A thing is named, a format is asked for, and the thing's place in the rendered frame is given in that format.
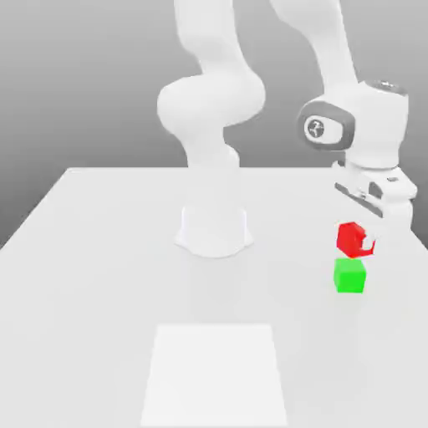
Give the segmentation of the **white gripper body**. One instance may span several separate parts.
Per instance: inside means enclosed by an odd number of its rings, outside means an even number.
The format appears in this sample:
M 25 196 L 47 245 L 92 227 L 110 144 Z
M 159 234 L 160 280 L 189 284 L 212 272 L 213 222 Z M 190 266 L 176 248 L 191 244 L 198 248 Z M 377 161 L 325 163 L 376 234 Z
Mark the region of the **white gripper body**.
M 348 198 L 380 218 L 387 227 L 406 232 L 411 229 L 411 223 L 413 221 L 413 205 L 410 201 L 376 206 L 373 202 L 364 199 L 362 196 L 352 195 L 345 186 L 342 186 L 338 182 L 334 183 L 334 187 Z

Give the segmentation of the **small red cube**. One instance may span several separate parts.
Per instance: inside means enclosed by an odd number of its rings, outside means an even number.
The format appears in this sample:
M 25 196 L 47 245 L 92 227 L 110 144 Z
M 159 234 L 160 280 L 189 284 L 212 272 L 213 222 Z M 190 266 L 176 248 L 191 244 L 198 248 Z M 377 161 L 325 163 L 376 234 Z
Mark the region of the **small red cube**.
M 336 247 L 350 258 L 371 256 L 374 250 L 363 250 L 365 234 L 366 230 L 356 222 L 341 223 L 338 228 Z

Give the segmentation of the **small green cube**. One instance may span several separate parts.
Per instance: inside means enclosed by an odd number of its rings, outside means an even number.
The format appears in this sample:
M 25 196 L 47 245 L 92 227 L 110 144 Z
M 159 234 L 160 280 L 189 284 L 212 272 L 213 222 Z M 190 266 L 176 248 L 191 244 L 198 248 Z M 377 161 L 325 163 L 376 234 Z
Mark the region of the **small green cube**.
M 336 258 L 334 285 L 338 293 L 362 293 L 366 280 L 364 264 L 357 258 Z

